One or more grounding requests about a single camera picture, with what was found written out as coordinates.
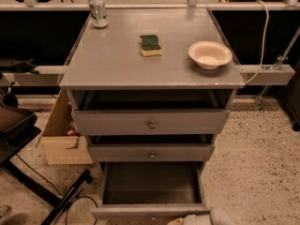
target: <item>cabinet top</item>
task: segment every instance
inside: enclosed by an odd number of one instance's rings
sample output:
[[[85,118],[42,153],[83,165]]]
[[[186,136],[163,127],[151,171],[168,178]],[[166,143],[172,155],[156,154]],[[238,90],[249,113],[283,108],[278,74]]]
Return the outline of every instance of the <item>cabinet top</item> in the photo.
[[[70,90],[233,89],[244,82],[234,62],[205,70],[188,57],[197,41],[223,43],[204,8],[107,9],[109,25],[90,20],[60,83]],[[140,35],[155,34],[161,56],[143,57]]]

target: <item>cardboard box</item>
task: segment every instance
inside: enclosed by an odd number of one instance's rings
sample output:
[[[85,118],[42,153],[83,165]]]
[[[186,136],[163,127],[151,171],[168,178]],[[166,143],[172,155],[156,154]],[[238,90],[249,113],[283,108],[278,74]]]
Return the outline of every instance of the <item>cardboard box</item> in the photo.
[[[92,164],[84,136],[67,136],[72,122],[70,105],[64,90],[59,92],[40,142],[44,145],[48,164]]]

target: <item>drawer front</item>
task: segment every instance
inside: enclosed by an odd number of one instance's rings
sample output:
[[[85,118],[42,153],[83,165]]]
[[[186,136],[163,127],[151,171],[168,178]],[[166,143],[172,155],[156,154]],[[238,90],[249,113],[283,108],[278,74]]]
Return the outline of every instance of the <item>drawer front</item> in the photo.
[[[73,113],[82,135],[216,134],[228,116],[228,110]]]
[[[94,162],[208,161],[213,144],[90,144]]]
[[[95,219],[106,218],[184,218],[185,216],[207,215],[210,209],[205,204],[114,204],[100,205],[92,208],[91,214]]]

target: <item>drawer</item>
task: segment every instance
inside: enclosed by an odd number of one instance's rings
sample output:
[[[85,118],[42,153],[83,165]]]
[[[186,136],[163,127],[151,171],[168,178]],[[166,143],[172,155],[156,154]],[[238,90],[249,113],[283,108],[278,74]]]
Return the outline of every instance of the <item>drawer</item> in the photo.
[[[95,219],[184,217],[207,213],[196,162],[104,163]]]
[[[224,109],[235,92],[232,89],[113,89],[72,90],[68,96],[76,110]]]
[[[89,153],[94,162],[207,161],[215,149],[207,140],[205,135],[99,136],[91,139]]]
[[[82,135],[216,134],[229,110],[74,111]]]

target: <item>yellow sponge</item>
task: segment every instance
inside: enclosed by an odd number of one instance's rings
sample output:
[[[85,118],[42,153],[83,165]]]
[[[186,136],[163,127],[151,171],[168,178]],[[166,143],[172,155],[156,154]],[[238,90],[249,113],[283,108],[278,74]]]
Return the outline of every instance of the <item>yellow sponge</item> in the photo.
[[[141,54],[143,56],[160,56],[162,50],[158,45],[157,35],[141,35]]]

